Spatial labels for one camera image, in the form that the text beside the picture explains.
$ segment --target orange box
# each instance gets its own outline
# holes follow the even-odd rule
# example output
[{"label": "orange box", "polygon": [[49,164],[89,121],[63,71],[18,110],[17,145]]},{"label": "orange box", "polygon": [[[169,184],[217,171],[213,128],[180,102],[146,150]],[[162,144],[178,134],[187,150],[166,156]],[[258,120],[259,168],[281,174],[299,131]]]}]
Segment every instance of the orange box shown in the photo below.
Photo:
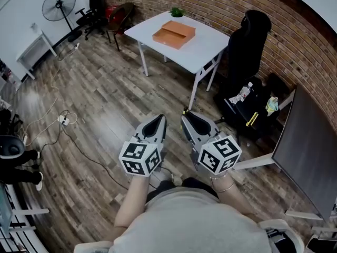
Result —
[{"label": "orange box", "polygon": [[195,36],[195,28],[169,21],[152,35],[152,39],[172,48],[180,49]]}]

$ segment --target fan stand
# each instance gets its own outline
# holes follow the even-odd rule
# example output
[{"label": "fan stand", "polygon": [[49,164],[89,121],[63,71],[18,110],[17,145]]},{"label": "fan stand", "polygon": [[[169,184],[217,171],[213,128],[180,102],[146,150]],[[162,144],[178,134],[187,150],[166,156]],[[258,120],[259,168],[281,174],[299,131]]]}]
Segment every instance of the fan stand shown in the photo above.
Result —
[{"label": "fan stand", "polygon": [[62,14],[63,14],[63,17],[65,18],[65,20],[66,20],[66,22],[67,22],[67,24],[68,24],[68,26],[69,26],[69,28],[70,28],[70,30],[71,30],[71,34],[70,34],[70,36],[68,37],[68,42],[73,42],[74,40],[76,40],[76,39],[78,39],[81,35],[82,35],[82,31],[81,30],[76,30],[76,31],[74,31],[73,29],[72,29],[72,27],[70,26],[70,23],[68,22],[68,19],[67,19],[67,17],[65,16],[65,14],[64,14],[64,11],[63,11],[63,8],[62,8],[62,1],[57,1],[57,3],[56,3],[56,8],[59,8],[60,10],[61,10],[61,12],[62,12]]}]

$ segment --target green plant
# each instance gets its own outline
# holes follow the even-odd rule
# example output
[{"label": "green plant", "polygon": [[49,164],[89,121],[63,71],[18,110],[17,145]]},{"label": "green plant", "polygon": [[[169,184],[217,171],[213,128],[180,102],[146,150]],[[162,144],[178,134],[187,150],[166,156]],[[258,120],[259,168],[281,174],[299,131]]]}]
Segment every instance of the green plant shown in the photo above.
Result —
[{"label": "green plant", "polygon": [[177,8],[177,7],[172,7],[171,11],[170,11],[172,17],[182,17],[184,16],[185,10]]}]

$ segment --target standing fan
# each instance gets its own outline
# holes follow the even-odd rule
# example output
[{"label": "standing fan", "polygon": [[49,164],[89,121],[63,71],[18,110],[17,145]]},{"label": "standing fan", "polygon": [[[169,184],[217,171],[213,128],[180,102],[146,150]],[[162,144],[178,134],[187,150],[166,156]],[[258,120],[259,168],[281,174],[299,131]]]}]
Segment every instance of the standing fan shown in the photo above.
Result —
[{"label": "standing fan", "polygon": [[69,42],[73,42],[82,34],[80,30],[74,31],[67,19],[69,13],[74,9],[75,2],[76,0],[45,0],[42,5],[42,14],[48,21],[57,22],[65,18],[71,30],[68,37]]}]

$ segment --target black pants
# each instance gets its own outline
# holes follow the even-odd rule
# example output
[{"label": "black pants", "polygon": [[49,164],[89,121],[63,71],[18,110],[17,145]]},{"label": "black pants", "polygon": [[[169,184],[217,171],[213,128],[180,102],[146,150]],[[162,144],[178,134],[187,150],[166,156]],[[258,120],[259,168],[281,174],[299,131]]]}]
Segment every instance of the black pants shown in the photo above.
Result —
[{"label": "black pants", "polygon": [[42,176],[39,172],[16,169],[29,160],[37,159],[37,151],[25,151],[20,157],[15,159],[0,159],[0,181],[6,184],[19,182],[38,184]]},{"label": "black pants", "polygon": [[[199,180],[196,180],[193,177],[189,177],[189,178],[185,179],[183,181],[183,183],[181,184],[181,186],[186,187],[186,188],[200,188],[200,189],[203,189],[203,190],[207,191],[208,193],[210,193],[213,196],[218,198],[216,192],[210,186],[206,185],[205,183],[203,183]],[[176,187],[176,185],[171,181],[162,181],[160,183],[160,185],[157,187],[156,190],[150,192],[147,195],[146,202],[149,202],[154,197],[156,197],[158,194],[160,194],[160,193],[162,193],[166,190],[175,188],[175,187]]]}]

